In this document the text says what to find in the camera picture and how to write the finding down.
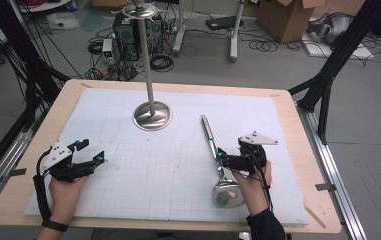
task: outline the cardboard box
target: cardboard box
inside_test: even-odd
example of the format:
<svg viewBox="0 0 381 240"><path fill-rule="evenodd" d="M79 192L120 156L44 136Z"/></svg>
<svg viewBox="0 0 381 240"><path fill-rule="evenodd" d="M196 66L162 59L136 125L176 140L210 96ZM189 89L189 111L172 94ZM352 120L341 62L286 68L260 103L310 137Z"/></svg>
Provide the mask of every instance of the cardboard box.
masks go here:
<svg viewBox="0 0 381 240"><path fill-rule="evenodd" d="M258 8L259 3L254 4L251 3L250 0L245 0L242 15L246 17L256 17L256 14L258 13Z"/></svg>
<svg viewBox="0 0 381 240"><path fill-rule="evenodd" d="M115 11L119 6L128 5L127 0L92 0L93 7L100 10Z"/></svg>
<svg viewBox="0 0 381 240"><path fill-rule="evenodd" d="M315 7L323 5L325 0L262 1L256 23L279 43L299 41Z"/></svg>

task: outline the human hand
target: human hand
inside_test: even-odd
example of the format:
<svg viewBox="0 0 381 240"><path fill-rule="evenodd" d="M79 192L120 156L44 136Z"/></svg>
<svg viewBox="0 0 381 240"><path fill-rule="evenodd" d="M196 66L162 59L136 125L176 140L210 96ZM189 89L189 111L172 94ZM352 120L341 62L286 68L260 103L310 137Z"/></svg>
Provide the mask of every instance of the human hand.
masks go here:
<svg viewBox="0 0 381 240"><path fill-rule="evenodd" d="M62 182L52 178L49 185L53 198L50 220L69 225L87 179L88 176L85 176L74 182Z"/></svg>
<svg viewBox="0 0 381 240"><path fill-rule="evenodd" d="M272 183L271 176L271 162L267 160L266 166L262 169L265 173L265 180L267 185L270 186ZM234 178L240 185L240 190L242 192L243 198L246 201L247 208L251 216L264 211L268 208L268 203L265 197L264 189L262 184L259 182L258 174L254 173L252 176L243 176L239 171L231 171Z"/></svg>

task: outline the metal disc top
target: metal disc top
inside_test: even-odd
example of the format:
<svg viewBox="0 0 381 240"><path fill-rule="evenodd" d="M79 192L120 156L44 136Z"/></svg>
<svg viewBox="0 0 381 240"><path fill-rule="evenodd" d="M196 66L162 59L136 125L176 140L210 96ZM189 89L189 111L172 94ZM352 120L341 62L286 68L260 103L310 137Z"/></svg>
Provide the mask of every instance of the metal disc top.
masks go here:
<svg viewBox="0 0 381 240"><path fill-rule="evenodd" d="M146 19L158 14L158 8L153 4L145 3L142 7L137 8L134 4L130 4L122 9L122 12L128 18Z"/></svg>

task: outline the wrist strap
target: wrist strap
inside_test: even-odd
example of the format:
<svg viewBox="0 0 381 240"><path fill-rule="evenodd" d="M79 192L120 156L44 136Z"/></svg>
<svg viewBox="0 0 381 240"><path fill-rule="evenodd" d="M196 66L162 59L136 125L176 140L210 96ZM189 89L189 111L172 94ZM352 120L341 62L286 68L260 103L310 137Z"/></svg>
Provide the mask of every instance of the wrist strap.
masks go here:
<svg viewBox="0 0 381 240"><path fill-rule="evenodd" d="M43 220L43 223L41 224L41 226L50 228L59 232L66 232L66 230L68 230L68 227L69 227L68 225L65 225L62 223L53 222L50 219Z"/></svg>

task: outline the wooden table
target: wooden table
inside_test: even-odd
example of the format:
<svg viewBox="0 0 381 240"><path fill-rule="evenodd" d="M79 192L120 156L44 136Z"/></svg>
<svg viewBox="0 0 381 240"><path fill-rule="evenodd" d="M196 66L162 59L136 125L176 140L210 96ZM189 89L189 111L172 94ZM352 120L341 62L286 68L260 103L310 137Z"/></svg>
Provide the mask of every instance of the wooden table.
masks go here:
<svg viewBox="0 0 381 240"><path fill-rule="evenodd" d="M59 138L71 116L81 93L86 88L145 90L145 83L103 82L91 80L70 80L63 87L59 97L35 134L17 169L27 168L22 176L11 177L0 194L0 225L38 226L41 217L25 216L24 210L34 192L32 177L40 155ZM235 87L214 87L178 84L153 84L154 91L209 93L271 98L276 106L288 151L303 195L309 224L306 226L284 226L288 233L338 233L341 224L327 191L318 191L316 184L324 179L315 159L313 150L300 121L290 94L285 90L253 89ZM169 229L198 231L249 231L245 223L150 221L104 218L74 218L71 226L130 228L130 229Z"/></svg>

